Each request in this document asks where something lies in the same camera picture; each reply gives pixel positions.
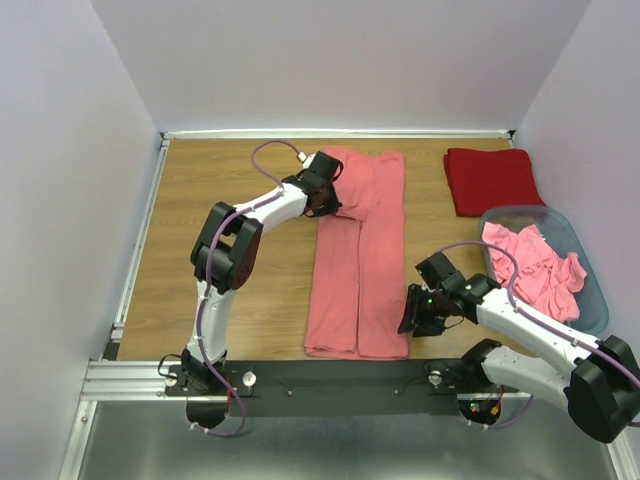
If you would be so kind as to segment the aluminium back rail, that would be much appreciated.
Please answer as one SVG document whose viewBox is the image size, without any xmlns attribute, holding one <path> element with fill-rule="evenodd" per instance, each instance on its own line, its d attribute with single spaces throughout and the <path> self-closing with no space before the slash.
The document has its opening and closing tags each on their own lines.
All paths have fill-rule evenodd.
<svg viewBox="0 0 640 480">
<path fill-rule="evenodd" d="M 193 131 L 168 131 L 162 133 L 167 140 L 184 139 L 356 139 L 356 138 L 462 138 L 462 139 L 507 139 L 512 138 L 509 130 L 469 130 L 469 129 L 215 129 Z"/>
</svg>

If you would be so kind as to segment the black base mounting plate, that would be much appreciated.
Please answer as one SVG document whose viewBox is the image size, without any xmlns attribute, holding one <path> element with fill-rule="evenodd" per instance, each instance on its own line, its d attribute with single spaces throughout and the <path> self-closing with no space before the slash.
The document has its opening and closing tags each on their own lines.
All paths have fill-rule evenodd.
<svg viewBox="0 0 640 480">
<path fill-rule="evenodd" d="M 500 396 L 480 367 L 460 359 L 228 361 L 212 374 L 161 362 L 169 397 L 184 397 L 192 421 L 233 417 L 487 414 Z"/>
</svg>

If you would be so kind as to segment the aluminium rail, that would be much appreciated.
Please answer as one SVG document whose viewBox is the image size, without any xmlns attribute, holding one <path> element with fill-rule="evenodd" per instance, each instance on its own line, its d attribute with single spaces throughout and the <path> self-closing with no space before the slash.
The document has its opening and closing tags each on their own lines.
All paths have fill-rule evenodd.
<svg viewBox="0 0 640 480">
<path fill-rule="evenodd" d="M 72 479 L 635 479 L 626 435 L 587 437 L 509 389 L 487 414 L 188 418 L 159 362 L 86 371 L 63 474 Z"/>
<path fill-rule="evenodd" d="M 512 138 L 509 130 L 469 130 L 469 129 L 215 129 L 193 131 L 168 131 L 162 133 L 167 140 L 184 139 L 356 139 L 356 138 L 462 138 L 462 139 L 507 139 Z"/>
</svg>

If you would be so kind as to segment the aluminium front rail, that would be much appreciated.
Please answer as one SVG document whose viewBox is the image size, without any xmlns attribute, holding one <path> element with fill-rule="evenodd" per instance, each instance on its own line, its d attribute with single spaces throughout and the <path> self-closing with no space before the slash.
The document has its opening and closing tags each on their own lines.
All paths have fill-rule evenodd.
<svg viewBox="0 0 640 480">
<path fill-rule="evenodd" d="M 188 418 L 159 362 L 86 371 L 63 474 L 72 479 L 635 479 L 626 435 L 587 437 L 509 389 L 487 414 Z"/>
</svg>

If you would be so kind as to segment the blue plastic basket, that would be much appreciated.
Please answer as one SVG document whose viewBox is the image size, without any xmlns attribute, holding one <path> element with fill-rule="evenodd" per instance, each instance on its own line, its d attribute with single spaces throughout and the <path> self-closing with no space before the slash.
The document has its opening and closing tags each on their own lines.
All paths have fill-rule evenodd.
<svg viewBox="0 0 640 480">
<path fill-rule="evenodd" d="M 489 275 L 548 317 L 597 335 L 609 311 L 586 253 L 568 220 L 541 205 L 494 208 L 481 216 L 481 239 Z"/>
</svg>

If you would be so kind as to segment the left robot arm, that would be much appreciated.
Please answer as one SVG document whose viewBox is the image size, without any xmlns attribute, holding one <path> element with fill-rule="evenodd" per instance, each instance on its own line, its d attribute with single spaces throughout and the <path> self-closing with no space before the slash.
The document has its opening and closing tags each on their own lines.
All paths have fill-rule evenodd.
<svg viewBox="0 0 640 480">
<path fill-rule="evenodd" d="M 343 163 L 323 152 L 296 155 L 302 169 L 277 179 L 270 192 L 241 204 L 215 204 L 192 249 L 198 301 L 181 368 L 186 386 L 201 395 L 230 388 L 219 368 L 227 352 L 226 330 L 235 293 L 254 269 L 262 236 L 290 219 L 321 217 L 341 207 L 334 182 Z"/>
</svg>

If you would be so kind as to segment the folded red t-shirt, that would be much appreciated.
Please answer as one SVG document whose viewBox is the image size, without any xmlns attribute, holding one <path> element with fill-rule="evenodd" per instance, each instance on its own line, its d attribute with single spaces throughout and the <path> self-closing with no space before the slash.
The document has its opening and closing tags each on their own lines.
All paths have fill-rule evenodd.
<svg viewBox="0 0 640 480">
<path fill-rule="evenodd" d="M 525 150 L 450 148 L 443 165 L 458 217 L 480 217 L 503 206 L 545 206 Z"/>
</svg>

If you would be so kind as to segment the salmon pink t-shirt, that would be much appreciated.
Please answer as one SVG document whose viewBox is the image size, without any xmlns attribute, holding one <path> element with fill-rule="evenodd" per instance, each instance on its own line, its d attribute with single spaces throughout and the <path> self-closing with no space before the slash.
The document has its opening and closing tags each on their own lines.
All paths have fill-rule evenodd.
<svg viewBox="0 0 640 480">
<path fill-rule="evenodd" d="M 405 293 L 405 159 L 340 147 L 341 205 L 318 221 L 304 348 L 315 357 L 401 360 Z"/>
</svg>

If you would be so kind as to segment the light pink t-shirt in basket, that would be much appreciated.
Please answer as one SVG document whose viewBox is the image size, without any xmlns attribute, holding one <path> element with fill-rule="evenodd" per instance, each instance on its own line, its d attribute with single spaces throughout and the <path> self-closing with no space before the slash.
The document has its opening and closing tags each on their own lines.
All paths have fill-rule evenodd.
<svg viewBox="0 0 640 480">
<path fill-rule="evenodd" d="M 579 319 L 575 295 L 583 289 L 587 272 L 575 252 L 559 256 L 535 225 L 513 232 L 487 222 L 482 240 L 500 248 L 489 250 L 497 281 L 506 285 L 514 273 L 518 274 L 516 297 L 558 322 Z"/>
</svg>

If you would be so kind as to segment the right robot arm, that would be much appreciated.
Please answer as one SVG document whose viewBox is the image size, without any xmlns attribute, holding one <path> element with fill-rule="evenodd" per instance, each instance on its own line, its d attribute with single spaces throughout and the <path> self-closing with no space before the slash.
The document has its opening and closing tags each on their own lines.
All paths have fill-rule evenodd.
<svg viewBox="0 0 640 480">
<path fill-rule="evenodd" d="M 438 251 L 416 266 L 421 284 L 407 290 L 398 331 L 413 337 L 441 335 L 450 317 L 501 332 L 526 349 L 523 355 L 484 339 L 447 372 L 429 361 L 426 373 L 435 391 L 457 393 L 489 386 L 510 387 L 568 413 L 590 438 L 613 442 L 639 425 L 639 365 L 630 346 L 616 336 L 605 340 L 564 326 L 516 299 L 511 284 L 476 274 L 465 277 Z"/>
</svg>

